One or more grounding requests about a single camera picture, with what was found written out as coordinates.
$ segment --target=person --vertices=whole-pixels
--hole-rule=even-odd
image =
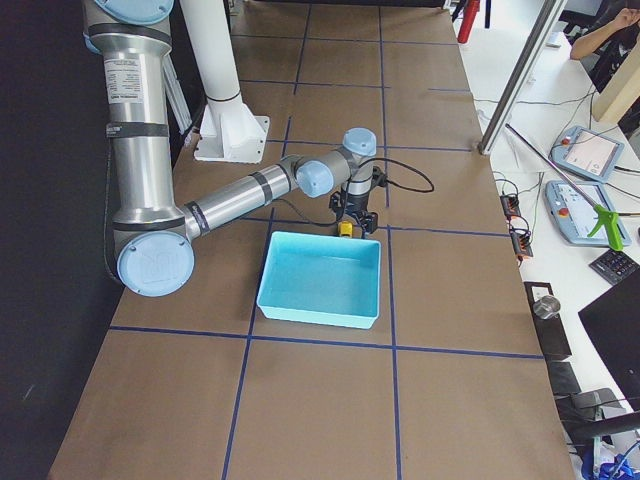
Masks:
[[[640,35],[640,8],[628,8],[629,3],[628,0],[612,1],[587,33],[576,39],[571,47],[571,59],[582,60],[608,43],[600,60],[589,71],[599,92],[618,71]],[[640,126],[640,101],[633,104],[619,126],[625,134],[633,133]]]

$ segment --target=blue plastic bin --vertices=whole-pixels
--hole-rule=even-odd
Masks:
[[[370,328],[380,311],[380,242],[274,232],[258,291],[267,318]]]

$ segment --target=yellow object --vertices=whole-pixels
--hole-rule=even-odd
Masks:
[[[353,224],[351,222],[340,222],[338,224],[338,236],[353,237]]]

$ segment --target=red object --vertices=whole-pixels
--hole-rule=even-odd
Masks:
[[[458,43],[467,43],[467,40],[469,40],[471,27],[473,27],[473,21],[476,19],[478,10],[480,10],[480,0],[469,0],[464,7],[464,18],[458,32]]]

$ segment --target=green object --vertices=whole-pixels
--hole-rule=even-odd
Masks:
[[[593,230],[589,232],[588,237],[593,237],[598,230],[604,225],[604,229],[607,232],[607,239],[609,240],[609,247],[616,252],[622,251],[622,237],[620,230],[618,229],[618,217],[616,212],[607,210],[602,205],[594,205],[593,209],[598,214],[598,222]]]

